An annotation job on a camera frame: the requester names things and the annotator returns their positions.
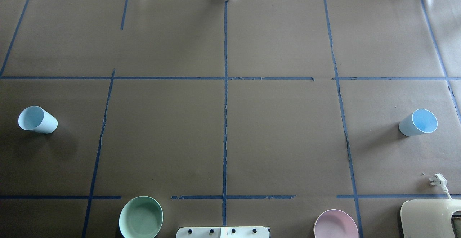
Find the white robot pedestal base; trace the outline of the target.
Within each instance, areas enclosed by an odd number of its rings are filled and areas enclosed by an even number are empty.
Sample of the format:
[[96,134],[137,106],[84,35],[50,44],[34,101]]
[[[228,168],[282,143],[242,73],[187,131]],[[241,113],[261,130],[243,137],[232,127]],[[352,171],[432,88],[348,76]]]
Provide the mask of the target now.
[[270,238],[270,228],[264,226],[183,227],[176,238]]

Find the light blue cup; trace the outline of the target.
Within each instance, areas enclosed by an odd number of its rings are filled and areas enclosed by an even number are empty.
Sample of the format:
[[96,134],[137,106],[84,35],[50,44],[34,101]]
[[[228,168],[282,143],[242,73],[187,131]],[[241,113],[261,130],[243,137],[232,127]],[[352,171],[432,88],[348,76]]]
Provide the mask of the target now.
[[398,125],[400,132],[405,136],[429,134],[438,128],[436,116],[429,110],[417,109],[405,117]]
[[40,106],[30,106],[20,113],[18,125],[26,131],[50,134],[58,127],[58,120]]

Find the cream toaster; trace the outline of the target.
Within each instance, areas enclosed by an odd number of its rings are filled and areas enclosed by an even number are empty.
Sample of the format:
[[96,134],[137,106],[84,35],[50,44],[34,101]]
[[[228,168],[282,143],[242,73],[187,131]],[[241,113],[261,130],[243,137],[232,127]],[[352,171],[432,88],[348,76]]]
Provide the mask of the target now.
[[400,209],[404,238],[459,238],[459,199],[413,199]]

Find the pink bowl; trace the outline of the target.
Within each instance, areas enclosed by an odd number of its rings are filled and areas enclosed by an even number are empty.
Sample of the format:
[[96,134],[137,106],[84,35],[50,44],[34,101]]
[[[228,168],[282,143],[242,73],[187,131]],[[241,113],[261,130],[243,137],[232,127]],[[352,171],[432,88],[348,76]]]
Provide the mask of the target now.
[[353,218],[342,210],[326,210],[313,225],[315,238],[358,238],[359,231]]

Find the green bowl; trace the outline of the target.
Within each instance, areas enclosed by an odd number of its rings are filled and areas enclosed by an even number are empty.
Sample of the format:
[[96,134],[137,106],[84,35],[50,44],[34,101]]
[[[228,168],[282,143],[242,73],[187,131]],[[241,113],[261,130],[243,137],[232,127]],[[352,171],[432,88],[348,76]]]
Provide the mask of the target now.
[[154,238],[163,225],[161,205],[148,196],[131,199],[122,208],[118,226],[124,238]]

